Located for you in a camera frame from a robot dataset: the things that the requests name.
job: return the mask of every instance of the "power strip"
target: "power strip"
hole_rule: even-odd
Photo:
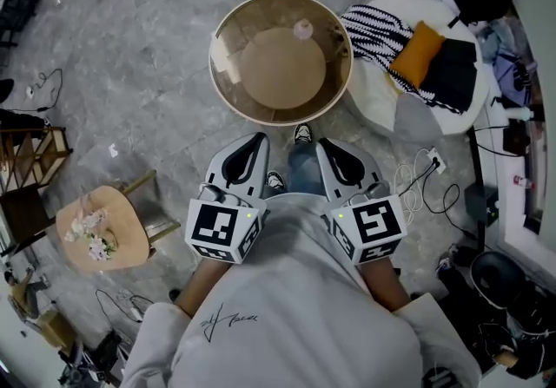
[[[430,149],[427,156],[431,159],[431,162],[437,160],[440,163],[440,165],[435,169],[436,172],[442,174],[442,172],[446,170],[446,163],[442,160],[442,158],[440,158],[440,155],[435,148]]]

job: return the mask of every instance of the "jeans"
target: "jeans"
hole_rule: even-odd
[[[25,289],[25,298],[27,300],[27,309],[29,311],[29,317],[32,319],[38,319],[39,311],[38,311],[38,302],[36,300],[36,293],[39,291],[44,291],[48,289],[42,281],[38,281],[37,283],[29,283],[27,288]]]
[[[300,141],[295,144],[289,152],[288,167],[289,180],[286,189],[280,190],[265,186],[262,192],[263,199],[286,192],[326,196],[314,143]]]

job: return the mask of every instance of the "white beanbag chair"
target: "white beanbag chair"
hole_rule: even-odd
[[[451,29],[448,28],[447,25],[455,18],[455,15],[447,5],[439,1],[373,0],[368,5],[397,16],[412,29],[416,27],[419,21],[424,21],[429,27],[446,38],[469,41],[475,44],[477,78],[469,110],[457,115],[448,109],[430,108],[440,126],[442,135],[461,134],[471,128],[488,95],[488,85],[485,81],[480,47],[473,33],[461,22],[457,22]],[[364,123],[384,135],[394,134],[396,102],[399,95],[392,89],[384,72],[379,67],[372,62],[355,58],[347,92],[347,105],[363,118]]]

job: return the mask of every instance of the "marble floor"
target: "marble floor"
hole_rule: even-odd
[[[196,197],[212,155],[241,135],[263,130],[272,142],[270,166],[286,173],[292,130],[264,128],[232,113],[218,98],[207,69],[211,33],[244,0],[42,0],[36,16],[10,52],[3,77],[16,80],[4,103],[7,109],[35,109],[51,102],[47,86],[30,101],[28,85],[39,72],[63,69],[63,91],[47,116],[65,126],[74,149],[61,173],[44,194],[52,215],[94,187],[129,181],[147,169],[158,171],[146,198],[156,198],[166,213],[185,223],[188,202]],[[320,0],[336,12],[368,0]],[[314,121],[317,136],[351,141],[372,153],[392,182],[396,166],[413,164],[419,146],[406,145],[362,127],[340,102]],[[447,171],[427,184],[427,200],[441,207],[451,183],[465,188],[474,179],[463,136],[436,144]],[[425,162],[421,157],[421,166]],[[473,229],[460,200],[453,221]],[[426,209],[415,215],[394,263],[409,291],[439,291],[434,278],[438,255],[460,239],[441,215]],[[167,299],[195,269],[183,242],[183,228],[156,243],[146,265],[129,270],[82,274],[65,259],[53,229],[33,252],[55,299],[85,341],[95,345],[109,323],[95,296],[102,288],[127,306],[130,293]],[[137,325],[104,300],[111,322],[130,337]]]

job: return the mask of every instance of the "clothing pile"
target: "clothing pile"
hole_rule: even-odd
[[[475,46],[447,39],[431,61],[419,88],[391,68],[414,32],[397,16],[370,5],[353,5],[341,16],[354,47],[354,56],[378,65],[402,92],[417,95],[430,107],[440,106],[455,114],[469,109],[477,70]]]

